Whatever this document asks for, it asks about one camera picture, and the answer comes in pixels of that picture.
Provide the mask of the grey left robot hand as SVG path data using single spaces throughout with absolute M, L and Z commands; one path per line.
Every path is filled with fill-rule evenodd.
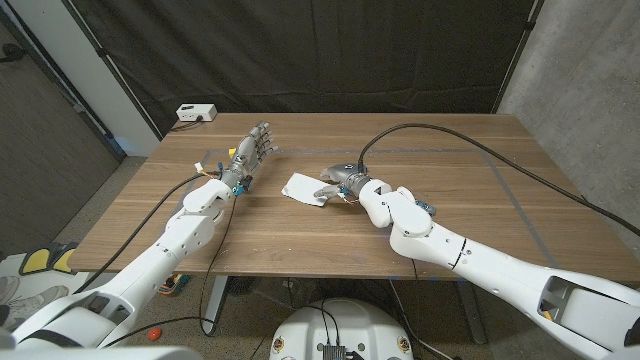
M 265 158 L 277 149 L 270 124 L 259 122 L 240 141 L 229 166 L 222 171 L 220 180 L 229 188 L 236 187 L 242 181 L 253 177 Z

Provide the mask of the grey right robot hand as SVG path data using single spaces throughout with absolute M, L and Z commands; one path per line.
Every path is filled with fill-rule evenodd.
M 328 178 L 332 185 L 327 185 L 313 193 L 315 198 L 331 198 L 338 194 L 351 195 L 358 199 L 361 189 L 371 180 L 366 170 L 360 170 L 357 164 L 343 163 L 333 165 L 321 172 L 323 178 Z

